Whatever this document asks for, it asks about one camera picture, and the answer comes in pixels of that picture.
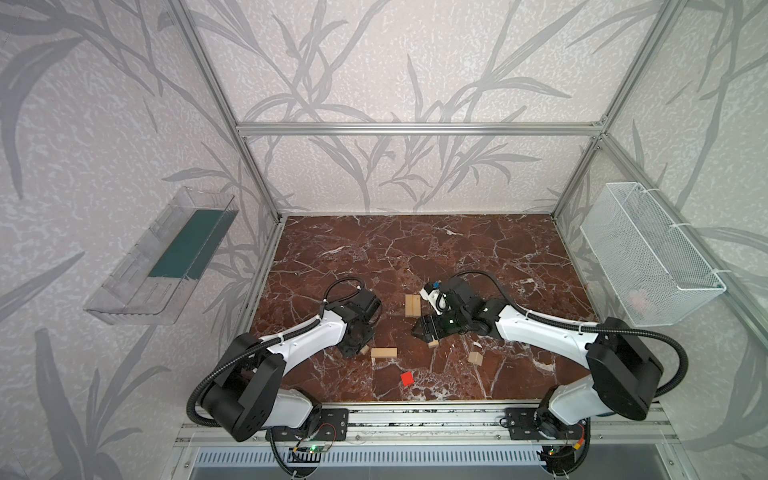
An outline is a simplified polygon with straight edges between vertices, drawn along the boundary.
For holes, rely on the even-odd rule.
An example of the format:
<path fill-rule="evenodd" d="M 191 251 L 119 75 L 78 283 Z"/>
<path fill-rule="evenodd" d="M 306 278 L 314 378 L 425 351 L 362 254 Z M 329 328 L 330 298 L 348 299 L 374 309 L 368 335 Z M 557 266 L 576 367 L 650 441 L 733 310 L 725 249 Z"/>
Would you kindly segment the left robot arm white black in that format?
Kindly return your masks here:
<path fill-rule="evenodd" d="M 360 353 L 373 338 L 372 320 L 381 306 L 365 288 L 321 302 L 318 313 L 282 332 L 236 337 L 214 370 L 193 389 L 186 414 L 199 426 L 220 427 L 236 441 L 259 431 L 289 430 L 307 437 L 321 428 L 319 401 L 283 378 L 313 355 L 331 347 L 345 358 Z"/>

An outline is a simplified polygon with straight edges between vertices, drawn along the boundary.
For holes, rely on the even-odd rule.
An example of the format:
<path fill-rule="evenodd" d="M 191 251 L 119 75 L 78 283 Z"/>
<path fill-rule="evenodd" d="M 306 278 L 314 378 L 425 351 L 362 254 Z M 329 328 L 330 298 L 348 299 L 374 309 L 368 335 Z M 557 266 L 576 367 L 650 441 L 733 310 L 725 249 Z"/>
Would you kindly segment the wood block diagonal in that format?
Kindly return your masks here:
<path fill-rule="evenodd" d="M 415 318 L 421 316 L 421 298 L 419 295 L 411 296 L 411 312 Z"/>

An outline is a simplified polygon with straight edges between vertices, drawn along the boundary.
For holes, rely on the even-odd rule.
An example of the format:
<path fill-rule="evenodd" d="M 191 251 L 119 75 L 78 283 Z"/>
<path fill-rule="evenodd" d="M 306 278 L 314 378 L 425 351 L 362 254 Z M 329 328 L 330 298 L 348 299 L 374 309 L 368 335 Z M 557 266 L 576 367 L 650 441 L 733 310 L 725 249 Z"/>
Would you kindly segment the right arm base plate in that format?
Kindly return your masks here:
<path fill-rule="evenodd" d="M 566 425 L 549 414 L 540 417 L 535 407 L 506 408 L 500 425 L 512 440 L 576 442 L 582 438 L 577 424 Z"/>

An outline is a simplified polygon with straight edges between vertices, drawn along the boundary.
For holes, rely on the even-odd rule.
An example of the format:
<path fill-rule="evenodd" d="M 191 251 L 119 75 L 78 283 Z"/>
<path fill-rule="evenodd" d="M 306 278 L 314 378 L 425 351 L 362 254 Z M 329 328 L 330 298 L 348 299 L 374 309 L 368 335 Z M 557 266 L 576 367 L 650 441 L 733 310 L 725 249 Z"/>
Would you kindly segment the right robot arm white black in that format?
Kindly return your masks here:
<path fill-rule="evenodd" d="M 618 318 L 568 320 L 526 308 L 506 291 L 484 299 L 461 274 L 426 284 L 419 294 L 433 311 L 417 320 L 412 334 L 426 343 L 475 333 L 528 344 L 587 369 L 587 376 L 542 397 L 533 422 L 547 438 L 593 416 L 642 421 L 653 401 L 674 390 L 688 373 L 689 357 L 678 341 L 631 328 Z"/>

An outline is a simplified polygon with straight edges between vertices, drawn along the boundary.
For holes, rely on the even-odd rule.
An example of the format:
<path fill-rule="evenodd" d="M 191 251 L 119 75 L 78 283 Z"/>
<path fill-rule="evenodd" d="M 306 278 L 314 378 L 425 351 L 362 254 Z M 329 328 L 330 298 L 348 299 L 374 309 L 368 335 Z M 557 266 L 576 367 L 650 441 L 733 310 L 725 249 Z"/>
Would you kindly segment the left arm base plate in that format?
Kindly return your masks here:
<path fill-rule="evenodd" d="M 346 408 L 326 408 L 310 414 L 308 420 L 299 428 L 274 427 L 271 436 L 277 442 L 315 442 L 344 441 L 349 427 L 350 411 Z"/>

